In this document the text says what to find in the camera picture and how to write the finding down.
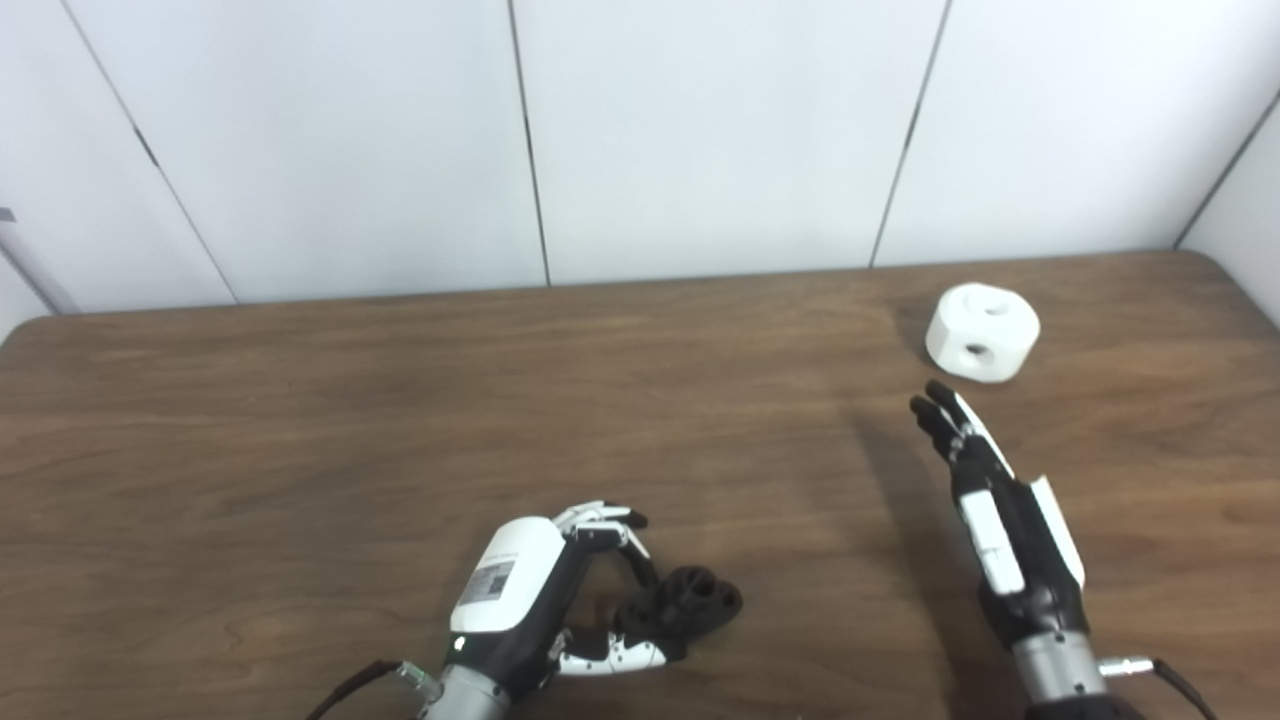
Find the silver cylinder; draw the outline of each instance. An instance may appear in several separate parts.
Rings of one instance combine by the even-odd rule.
[[[1032,635],[1014,646],[1014,659],[1032,705],[1107,692],[1089,638],[1083,633]]]
[[[449,665],[440,685],[440,696],[419,715],[422,720],[502,720],[511,707],[507,691],[470,667]]]

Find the barcode label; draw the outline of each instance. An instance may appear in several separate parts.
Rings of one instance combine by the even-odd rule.
[[[466,589],[462,591],[462,598],[458,600],[458,605],[471,605],[472,602],[485,602],[502,597],[502,589],[507,587],[507,578],[511,577],[511,569],[515,566],[516,561],[511,560],[498,562],[497,565],[476,568],[476,571],[471,574],[471,579],[467,580]]]

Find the white wall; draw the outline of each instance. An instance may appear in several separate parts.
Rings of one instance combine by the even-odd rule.
[[[232,301],[58,0],[0,0],[0,206],[60,310]]]
[[[543,284],[500,0],[70,0],[242,301]]]
[[[65,311],[1170,247],[1280,87],[1270,0],[67,5],[0,0]]]
[[[1258,129],[1183,249],[1217,260],[1280,325],[1280,113]]]
[[[954,3],[876,264],[1167,249],[1277,87],[1271,0]]]
[[[0,220],[0,237],[3,237],[5,223]],[[14,328],[32,318],[47,315],[49,307],[27,286],[27,281],[9,263],[9,259],[0,252],[0,343],[4,342]]]
[[[942,0],[517,0],[552,282],[867,266]]]

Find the black cable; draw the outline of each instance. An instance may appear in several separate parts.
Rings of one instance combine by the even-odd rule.
[[[1188,702],[1194,705],[1196,710],[1199,710],[1201,715],[1204,716],[1204,720],[1217,720],[1217,715],[1213,715],[1213,711],[1210,710],[1208,703],[1204,702],[1204,698],[1201,697],[1199,692],[1190,683],[1187,682],[1187,678],[1183,678],[1181,675],[1175,673],[1174,669],[1170,667],[1167,662],[1160,660],[1158,657],[1152,660],[1151,665],[1152,665],[1152,673],[1160,675],[1160,679],[1172,685],[1174,689],[1181,693],[1181,696],[1185,697]]]
[[[307,715],[306,720],[319,720],[321,715],[329,712],[329,710],[332,710],[333,706],[342,702],[347,696],[367,685],[369,683],[372,683],[374,680],[381,678],[383,675],[394,673],[396,669],[399,667],[402,664],[399,660],[396,661],[375,660],[370,662],[369,667],[365,667],[360,673],[356,673],[355,675],[347,678],[346,680],[342,682],[340,685],[334,688],[333,692],[329,693],[329,697],[324,698],[324,702],[317,705],[316,708],[312,710],[310,715]]]

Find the metal connector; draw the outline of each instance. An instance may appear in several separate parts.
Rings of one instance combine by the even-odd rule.
[[[1098,660],[1098,674],[1103,678],[1125,678],[1142,675],[1156,669],[1155,661],[1146,655],[1126,655],[1124,657],[1103,657]]]
[[[396,676],[420,693],[429,703],[439,700],[444,692],[444,685],[439,680],[412,662],[401,662],[401,666],[396,669]]]

